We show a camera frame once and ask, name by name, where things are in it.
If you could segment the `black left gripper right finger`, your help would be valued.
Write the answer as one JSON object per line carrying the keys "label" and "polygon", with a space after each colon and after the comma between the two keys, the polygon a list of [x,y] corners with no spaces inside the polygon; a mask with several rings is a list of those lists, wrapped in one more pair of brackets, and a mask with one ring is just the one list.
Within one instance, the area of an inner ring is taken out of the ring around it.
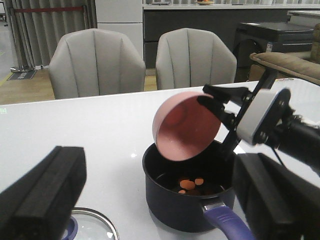
{"label": "black left gripper right finger", "polygon": [[232,186],[258,240],[318,240],[320,189],[262,153],[239,154]]}

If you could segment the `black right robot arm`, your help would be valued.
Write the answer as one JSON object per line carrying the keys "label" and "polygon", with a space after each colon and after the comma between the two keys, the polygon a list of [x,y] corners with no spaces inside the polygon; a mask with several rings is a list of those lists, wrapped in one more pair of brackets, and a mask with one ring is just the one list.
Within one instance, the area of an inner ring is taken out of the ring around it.
{"label": "black right robot arm", "polygon": [[[267,68],[253,91],[205,85],[197,101],[228,129],[220,147],[227,157],[240,141],[281,151],[320,170],[320,128],[290,107],[288,89],[272,92],[277,71]],[[263,153],[238,155],[232,186],[245,214],[247,240],[317,240],[320,190]]]}

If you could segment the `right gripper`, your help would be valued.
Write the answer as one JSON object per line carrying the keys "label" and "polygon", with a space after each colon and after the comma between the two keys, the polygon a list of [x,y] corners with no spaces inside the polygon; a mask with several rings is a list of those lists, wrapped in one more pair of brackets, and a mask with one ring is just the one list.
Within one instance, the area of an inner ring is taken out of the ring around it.
{"label": "right gripper", "polygon": [[[251,92],[246,87],[218,87],[205,84],[202,88],[203,92],[209,96],[198,96],[197,101],[200,105],[206,107],[218,120],[230,130],[221,144],[220,152],[227,162],[230,161],[233,155],[233,150],[239,144],[241,139],[236,134],[236,129],[242,120],[245,112],[261,89],[271,89],[278,71],[276,69],[266,67],[265,72],[258,81],[254,90]],[[242,103],[238,114],[235,116],[232,112],[225,111],[222,103]]]}

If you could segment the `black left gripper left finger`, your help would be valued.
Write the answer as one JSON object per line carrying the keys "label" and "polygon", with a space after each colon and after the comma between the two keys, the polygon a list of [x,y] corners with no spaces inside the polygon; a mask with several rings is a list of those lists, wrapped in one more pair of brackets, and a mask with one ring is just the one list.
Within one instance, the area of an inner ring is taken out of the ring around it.
{"label": "black left gripper left finger", "polygon": [[56,146],[0,194],[2,240],[73,240],[72,209],[87,179],[82,147]]}

